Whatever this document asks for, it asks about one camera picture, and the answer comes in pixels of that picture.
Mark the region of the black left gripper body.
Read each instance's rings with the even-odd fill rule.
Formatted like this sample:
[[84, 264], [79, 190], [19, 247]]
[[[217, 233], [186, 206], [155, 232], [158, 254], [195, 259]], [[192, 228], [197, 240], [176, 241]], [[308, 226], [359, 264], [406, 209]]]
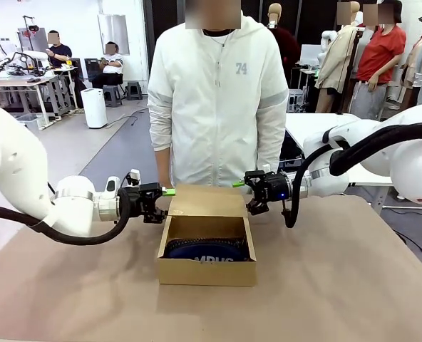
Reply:
[[142, 217], [148, 210], [159, 208], [156, 205], [157, 197], [155, 188], [159, 183], [141, 184], [138, 186], [126, 186], [120, 189], [120, 214], [122, 217]]

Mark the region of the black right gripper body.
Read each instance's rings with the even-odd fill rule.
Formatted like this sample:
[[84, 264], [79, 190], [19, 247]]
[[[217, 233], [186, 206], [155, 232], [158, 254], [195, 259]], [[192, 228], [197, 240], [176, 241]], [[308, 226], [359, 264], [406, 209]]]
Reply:
[[262, 179], [261, 210], [268, 210], [269, 202], [289, 200], [289, 180], [282, 173], [266, 172]]

